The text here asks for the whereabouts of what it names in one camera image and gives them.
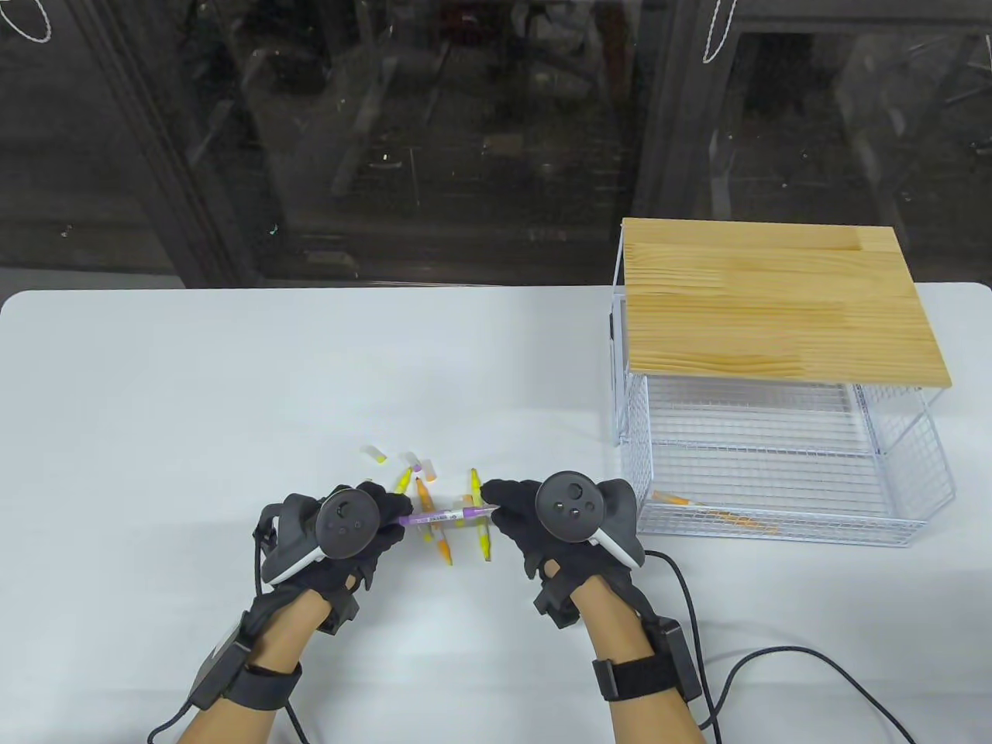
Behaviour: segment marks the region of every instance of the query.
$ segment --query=wrist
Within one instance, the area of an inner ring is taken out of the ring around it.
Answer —
[[[640,616],[618,597],[602,576],[592,576],[571,595],[597,659],[614,664],[634,662],[655,655]]]
[[[248,664],[278,674],[290,674],[310,637],[330,614],[330,604],[308,589],[277,612],[259,637]]]
[[[548,578],[554,578],[556,574],[561,570],[561,566],[558,565],[558,562],[553,559],[546,561],[543,568],[545,571],[545,575]],[[585,581],[584,584],[579,586],[571,594],[571,601],[575,603],[575,606],[578,607],[578,611],[581,612],[582,608],[578,606],[578,603],[579,601],[581,601],[582,597],[587,596],[591,593],[593,596],[589,598],[594,599],[595,598],[594,595],[597,592],[601,591],[602,589],[606,589],[607,591],[609,591],[609,584],[606,583],[606,581],[602,578],[602,576],[591,576]]]

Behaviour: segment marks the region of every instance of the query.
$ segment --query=orange pen in basket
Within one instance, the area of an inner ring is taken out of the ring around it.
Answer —
[[[741,514],[734,514],[733,512],[727,512],[722,509],[714,509],[706,504],[700,504],[698,501],[690,501],[689,499],[684,499],[682,496],[673,496],[671,493],[655,491],[651,494],[651,498],[654,501],[664,501],[666,504],[673,504],[674,506],[698,506],[706,509],[710,514],[716,515],[724,522],[737,525],[737,527],[745,527],[748,530],[759,530],[767,535],[775,535],[779,531],[779,528],[777,527],[763,525],[761,522],[751,519],[750,517],[745,517]]]

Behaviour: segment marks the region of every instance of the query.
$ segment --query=glass window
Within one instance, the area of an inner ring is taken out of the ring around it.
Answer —
[[[740,37],[695,216],[896,228],[914,276],[992,278],[992,51],[978,35]]]
[[[270,282],[606,283],[664,15],[641,10],[176,3],[187,156],[220,168]]]
[[[80,286],[71,275],[59,281],[38,269],[171,275],[173,266],[118,169],[122,123],[100,72],[64,2],[43,3],[7,0],[7,20],[0,20],[3,294],[22,286]],[[40,8],[51,23],[44,44],[14,31],[43,40]]]

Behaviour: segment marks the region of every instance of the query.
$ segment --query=wire basket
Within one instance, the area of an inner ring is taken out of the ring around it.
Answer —
[[[904,546],[954,495],[919,388],[630,374],[617,440],[648,534]]]

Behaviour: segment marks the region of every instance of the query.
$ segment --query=wood grain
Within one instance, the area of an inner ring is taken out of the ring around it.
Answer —
[[[889,227],[624,220],[631,370],[945,388]]]

